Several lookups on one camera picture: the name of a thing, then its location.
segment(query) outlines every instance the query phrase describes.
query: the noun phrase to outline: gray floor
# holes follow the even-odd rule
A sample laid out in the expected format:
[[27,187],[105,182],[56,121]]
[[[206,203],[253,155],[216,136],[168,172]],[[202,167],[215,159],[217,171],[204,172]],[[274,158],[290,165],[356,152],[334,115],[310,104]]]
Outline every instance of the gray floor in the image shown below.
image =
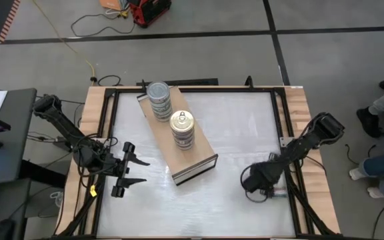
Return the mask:
[[[37,1],[62,37],[73,36],[70,24],[76,18],[103,12],[95,0]],[[277,29],[384,26],[384,1],[270,0],[270,4]],[[131,26],[130,20],[90,19],[75,29],[80,34],[106,25],[125,30]],[[132,34],[267,29],[260,0],[176,0],[170,11],[154,25],[148,29],[135,28]],[[108,31],[102,35],[112,34]],[[55,37],[49,24],[31,0],[22,1],[7,38],[48,37]],[[371,104],[383,94],[377,83],[384,79],[384,32],[281,35],[279,40],[290,82],[305,87],[311,113],[331,112],[347,128],[340,142],[323,148],[323,161],[342,233],[370,237],[384,200],[374,200],[366,194],[368,182],[352,182],[348,178],[347,171],[353,166],[346,159],[344,144],[350,144],[354,159],[363,159],[372,144],[383,144],[382,140],[364,134],[355,110]],[[142,79],[210,77],[219,78],[222,85],[242,85],[248,75],[253,76],[258,85],[282,84],[270,36],[99,41],[71,45],[95,65],[98,77],[117,74],[125,85],[134,85]],[[0,89],[35,87],[39,95],[49,93],[63,99],[84,101],[89,78],[87,64],[63,44],[0,46]],[[64,112],[71,119],[76,106],[63,104]],[[32,120],[31,131],[57,135],[50,124],[37,118]],[[25,158],[46,164],[63,154],[52,145],[28,141]],[[65,163],[54,168],[64,172]],[[46,207],[48,194],[44,193],[31,203],[29,215]],[[50,208],[43,215],[54,213],[57,209]],[[55,222],[55,217],[30,218],[26,239],[49,236]],[[376,237],[384,239],[384,214]]]

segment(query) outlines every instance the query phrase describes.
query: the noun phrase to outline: can lid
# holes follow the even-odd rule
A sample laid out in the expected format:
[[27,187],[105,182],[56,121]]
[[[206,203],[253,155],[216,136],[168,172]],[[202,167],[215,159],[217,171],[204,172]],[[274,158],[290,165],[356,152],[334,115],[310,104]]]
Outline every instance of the can lid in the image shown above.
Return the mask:
[[186,132],[193,128],[194,119],[188,111],[177,111],[170,118],[170,126],[178,132]]
[[170,96],[170,89],[164,82],[153,82],[149,84],[146,92],[152,100],[163,100]]

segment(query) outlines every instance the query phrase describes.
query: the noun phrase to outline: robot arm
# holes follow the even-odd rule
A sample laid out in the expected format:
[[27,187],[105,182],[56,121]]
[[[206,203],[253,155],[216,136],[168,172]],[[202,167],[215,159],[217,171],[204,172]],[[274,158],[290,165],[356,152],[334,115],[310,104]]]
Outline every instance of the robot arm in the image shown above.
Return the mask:
[[250,166],[250,176],[242,181],[243,188],[252,193],[261,189],[270,197],[276,184],[288,165],[306,157],[311,149],[321,145],[333,144],[343,136],[345,129],[329,113],[320,113],[313,118],[300,137],[290,142],[282,154],[269,161],[254,163]]
[[73,146],[73,159],[79,167],[87,168],[90,175],[106,175],[118,177],[117,184],[112,188],[113,197],[123,197],[125,188],[134,183],[146,181],[146,179],[127,179],[125,174],[129,172],[128,162],[148,166],[148,163],[140,161],[134,154],[135,146],[125,142],[122,160],[113,156],[108,147],[103,143],[85,136],[61,111],[61,101],[54,95],[44,95],[33,105],[33,113],[50,122]]

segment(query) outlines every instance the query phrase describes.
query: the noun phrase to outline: tin can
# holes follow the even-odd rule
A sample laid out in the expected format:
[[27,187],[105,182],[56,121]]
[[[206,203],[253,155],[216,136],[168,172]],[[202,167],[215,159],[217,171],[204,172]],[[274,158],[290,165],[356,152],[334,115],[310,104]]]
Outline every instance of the tin can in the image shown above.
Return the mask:
[[188,150],[195,140],[195,120],[188,111],[177,111],[170,118],[170,127],[176,145],[182,150]]
[[173,113],[170,100],[170,88],[164,82],[153,82],[147,87],[147,95],[152,111],[158,121],[168,121]]

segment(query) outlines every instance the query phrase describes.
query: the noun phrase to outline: red power tool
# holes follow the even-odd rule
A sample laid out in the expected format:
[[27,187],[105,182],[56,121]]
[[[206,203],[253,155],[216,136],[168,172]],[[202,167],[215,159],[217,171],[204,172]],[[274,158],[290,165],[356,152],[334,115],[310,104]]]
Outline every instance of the red power tool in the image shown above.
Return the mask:
[[171,6],[171,0],[127,0],[133,12],[134,22],[146,28]]

